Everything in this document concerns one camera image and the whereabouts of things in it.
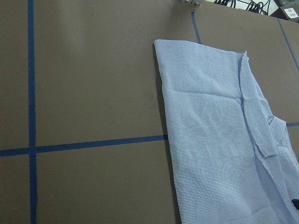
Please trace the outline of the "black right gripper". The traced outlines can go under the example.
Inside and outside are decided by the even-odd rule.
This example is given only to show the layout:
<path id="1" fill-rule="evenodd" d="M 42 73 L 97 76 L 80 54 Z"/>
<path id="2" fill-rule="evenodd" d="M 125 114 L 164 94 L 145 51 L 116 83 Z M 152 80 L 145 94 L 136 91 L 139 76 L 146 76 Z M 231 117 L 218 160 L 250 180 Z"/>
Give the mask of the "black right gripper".
<path id="1" fill-rule="evenodd" d="M 292 199 L 292 203 L 294 207 L 299 210 L 299 199 Z"/>

